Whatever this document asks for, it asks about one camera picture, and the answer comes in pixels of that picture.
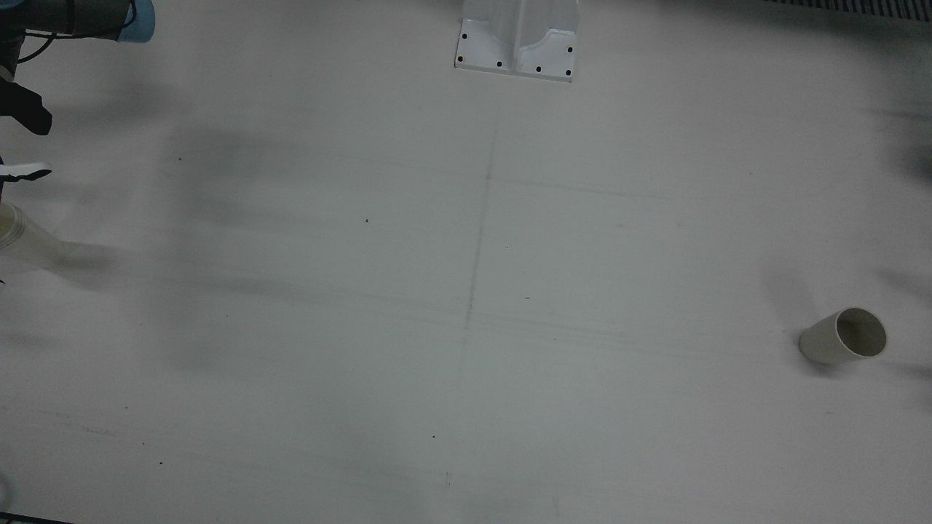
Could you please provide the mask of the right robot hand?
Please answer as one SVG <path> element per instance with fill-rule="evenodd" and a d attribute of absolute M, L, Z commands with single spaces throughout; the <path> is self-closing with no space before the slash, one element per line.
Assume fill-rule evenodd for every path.
<path fill-rule="evenodd" d="M 52 116 L 44 108 L 42 97 L 4 79 L 1 81 L 1 114 L 12 117 L 33 134 L 46 136 L 50 133 Z M 50 166 L 42 162 L 16 165 L 2 162 L 1 182 L 36 181 L 50 173 Z"/>

